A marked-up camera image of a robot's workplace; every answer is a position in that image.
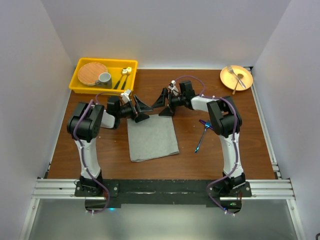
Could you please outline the grey cloth napkin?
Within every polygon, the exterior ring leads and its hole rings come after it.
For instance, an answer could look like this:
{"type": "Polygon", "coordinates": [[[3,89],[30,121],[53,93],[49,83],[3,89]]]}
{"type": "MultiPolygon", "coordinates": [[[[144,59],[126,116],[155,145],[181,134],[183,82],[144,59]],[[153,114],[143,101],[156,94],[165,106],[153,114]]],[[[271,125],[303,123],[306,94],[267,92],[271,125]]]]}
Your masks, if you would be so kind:
{"type": "Polygon", "coordinates": [[[171,116],[150,115],[141,122],[127,120],[129,156],[144,162],[180,153],[171,116]]]}

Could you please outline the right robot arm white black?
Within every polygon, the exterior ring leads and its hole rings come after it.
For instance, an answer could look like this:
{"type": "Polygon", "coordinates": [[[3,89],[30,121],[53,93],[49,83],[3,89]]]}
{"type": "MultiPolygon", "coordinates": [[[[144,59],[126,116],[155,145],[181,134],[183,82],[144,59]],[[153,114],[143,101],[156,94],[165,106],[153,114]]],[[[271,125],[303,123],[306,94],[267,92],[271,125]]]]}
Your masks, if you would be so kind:
{"type": "Polygon", "coordinates": [[[153,108],[164,107],[160,116],[174,116],[176,107],[184,106],[194,111],[207,112],[210,128],[218,135],[223,154],[223,177],[214,183],[224,181],[223,192],[235,196],[246,182],[240,159],[239,137],[242,125],[241,116],[230,96],[215,97],[196,94],[190,80],[181,81],[179,88],[176,81],[171,81],[162,92],[153,108]]]}

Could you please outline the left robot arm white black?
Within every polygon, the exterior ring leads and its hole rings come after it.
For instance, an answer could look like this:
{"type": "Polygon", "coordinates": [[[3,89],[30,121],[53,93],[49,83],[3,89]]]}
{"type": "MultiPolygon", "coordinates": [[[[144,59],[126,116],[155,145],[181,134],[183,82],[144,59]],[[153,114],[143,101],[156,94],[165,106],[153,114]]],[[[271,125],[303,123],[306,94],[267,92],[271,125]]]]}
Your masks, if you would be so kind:
{"type": "Polygon", "coordinates": [[[122,94],[110,96],[106,106],[93,102],[79,102],[67,123],[67,132],[74,139],[81,164],[79,182],[92,196],[99,196],[104,190],[102,170],[98,163],[96,141],[100,129],[117,129],[121,119],[132,119],[139,123],[150,116],[152,107],[136,95],[133,99],[122,94]]]}

